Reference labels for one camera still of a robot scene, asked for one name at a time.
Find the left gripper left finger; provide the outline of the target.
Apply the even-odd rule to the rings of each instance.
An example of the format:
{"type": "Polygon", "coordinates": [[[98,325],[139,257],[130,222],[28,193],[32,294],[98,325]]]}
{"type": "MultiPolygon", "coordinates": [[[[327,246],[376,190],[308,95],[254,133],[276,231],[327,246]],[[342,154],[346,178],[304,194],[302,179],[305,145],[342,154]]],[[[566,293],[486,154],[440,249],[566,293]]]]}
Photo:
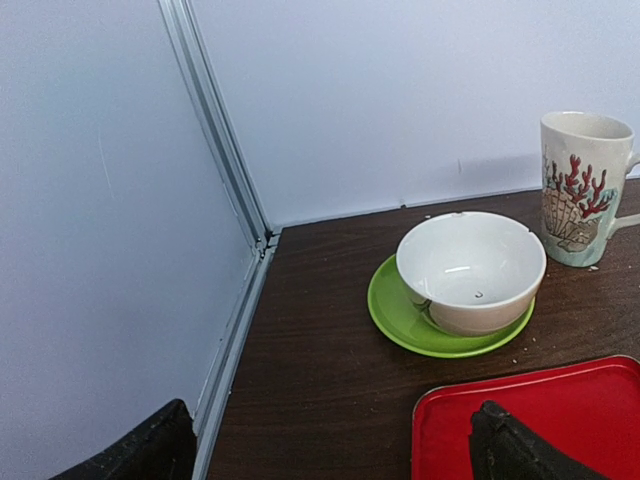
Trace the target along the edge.
{"type": "Polygon", "coordinates": [[[193,420],[184,401],[173,399],[109,447],[56,477],[190,479],[195,459],[193,420]]]}

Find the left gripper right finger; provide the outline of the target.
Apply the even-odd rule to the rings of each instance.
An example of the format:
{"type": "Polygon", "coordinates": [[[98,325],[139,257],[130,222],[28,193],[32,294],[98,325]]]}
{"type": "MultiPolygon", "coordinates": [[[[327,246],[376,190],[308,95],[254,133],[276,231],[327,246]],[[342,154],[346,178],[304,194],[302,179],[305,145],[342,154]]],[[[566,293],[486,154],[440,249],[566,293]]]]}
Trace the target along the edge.
{"type": "Polygon", "coordinates": [[[469,455],[475,479],[602,479],[500,404],[487,400],[471,416],[469,455]]]}

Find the red tin lid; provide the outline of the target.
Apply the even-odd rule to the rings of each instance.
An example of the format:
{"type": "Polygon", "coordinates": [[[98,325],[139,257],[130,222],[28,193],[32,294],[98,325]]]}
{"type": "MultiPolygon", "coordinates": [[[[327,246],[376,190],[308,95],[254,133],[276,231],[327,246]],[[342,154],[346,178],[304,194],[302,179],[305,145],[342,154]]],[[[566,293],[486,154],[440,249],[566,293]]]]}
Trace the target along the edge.
{"type": "Polygon", "coordinates": [[[413,411],[412,478],[472,478],[471,416],[487,400],[608,478],[638,478],[639,362],[625,355],[428,391],[413,411]]]}

